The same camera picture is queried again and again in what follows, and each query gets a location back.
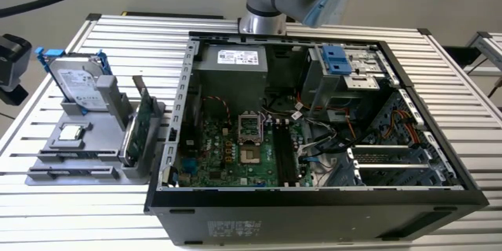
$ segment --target white label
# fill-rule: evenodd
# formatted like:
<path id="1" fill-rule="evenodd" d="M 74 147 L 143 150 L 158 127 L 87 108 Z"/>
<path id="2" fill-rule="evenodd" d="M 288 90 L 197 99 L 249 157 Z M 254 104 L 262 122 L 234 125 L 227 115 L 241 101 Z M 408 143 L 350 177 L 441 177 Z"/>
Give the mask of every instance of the white label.
<path id="1" fill-rule="evenodd" d="M 296 108 L 297 108 L 297 110 L 302 110 L 302 108 L 304 108 L 304 104 L 302 104 L 301 102 L 298 102 L 298 103 L 296 104 Z"/>
<path id="2" fill-rule="evenodd" d="M 298 118 L 302 117 L 302 115 L 304 114 L 301 113 L 301 111 L 297 111 L 297 112 L 293 113 L 292 118 L 297 121 Z"/>
<path id="3" fill-rule="evenodd" d="M 210 236 L 258 236 L 262 228 L 261 220 L 211 220 L 207 222 Z"/>
<path id="4" fill-rule="evenodd" d="M 106 110 L 107 105 L 102 93 L 97 90 L 93 75 L 85 70 L 61 69 L 58 72 L 75 103 L 89 110 Z"/>
<path id="5" fill-rule="evenodd" d="M 221 50 L 219 64 L 258 65 L 258 51 Z"/>

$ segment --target motherboard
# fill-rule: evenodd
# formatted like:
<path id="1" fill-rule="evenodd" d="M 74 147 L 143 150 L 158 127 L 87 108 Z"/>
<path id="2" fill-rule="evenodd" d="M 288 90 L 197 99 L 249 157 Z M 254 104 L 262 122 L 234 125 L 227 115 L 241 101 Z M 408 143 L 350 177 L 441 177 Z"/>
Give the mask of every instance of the motherboard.
<path id="1" fill-rule="evenodd" d="M 182 159 L 179 184 L 190 187 L 284 186 L 285 168 L 278 165 L 277 121 L 245 113 L 238 119 L 205 118 L 198 158 Z M 304 143 L 302 127 L 284 122 L 293 154 L 282 156 L 294 166 L 294 186 L 313 186 L 309 164 L 298 164 L 296 149 Z"/>

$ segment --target ram slot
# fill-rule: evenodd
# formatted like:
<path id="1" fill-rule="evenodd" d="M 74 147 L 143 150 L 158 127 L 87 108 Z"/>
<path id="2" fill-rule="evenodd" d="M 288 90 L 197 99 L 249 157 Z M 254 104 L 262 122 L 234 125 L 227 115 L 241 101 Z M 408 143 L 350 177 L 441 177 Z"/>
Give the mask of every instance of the ram slot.
<path id="1" fill-rule="evenodd" d="M 296 186 L 297 169 L 294 161 L 293 142 L 290 128 L 285 121 L 274 124 L 273 134 L 280 185 Z"/>

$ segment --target metal rack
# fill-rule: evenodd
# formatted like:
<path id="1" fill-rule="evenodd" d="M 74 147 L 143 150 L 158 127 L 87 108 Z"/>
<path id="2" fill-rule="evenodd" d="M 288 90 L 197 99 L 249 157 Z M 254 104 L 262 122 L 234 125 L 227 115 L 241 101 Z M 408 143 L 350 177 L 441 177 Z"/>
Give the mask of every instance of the metal rack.
<path id="1" fill-rule="evenodd" d="M 109 54 L 119 89 L 139 99 L 130 77 L 142 74 L 150 92 L 167 104 L 166 136 L 189 31 L 237 32 L 237 21 L 101 16 L 86 20 L 67 51 Z M 289 35 L 388 41 L 453 147 L 485 190 L 490 206 L 414 242 L 358 248 L 408 250 L 502 249 L 502 117 L 434 37 L 417 29 L 289 25 Z M 62 93 L 47 77 L 0 140 L 0 243 L 17 248 L 166 248 L 173 246 L 157 217 L 143 215 L 147 186 L 25 185 L 26 171 L 63 113 Z M 346 249 L 312 245 L 237 246 L 246 250 Z"/>

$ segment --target hard disk drive label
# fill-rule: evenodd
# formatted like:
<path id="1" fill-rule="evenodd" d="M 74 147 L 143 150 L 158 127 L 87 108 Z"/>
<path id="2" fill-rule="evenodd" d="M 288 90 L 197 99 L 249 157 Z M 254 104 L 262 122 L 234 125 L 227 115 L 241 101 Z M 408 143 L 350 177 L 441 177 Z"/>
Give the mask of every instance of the hard disk drive label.
<path id="1" fill-rule="evenodd" d="M 89 110 L 107 110 L 93 75 L 85 70 L 59 69 L 58 72 L 75 103 Z"/>

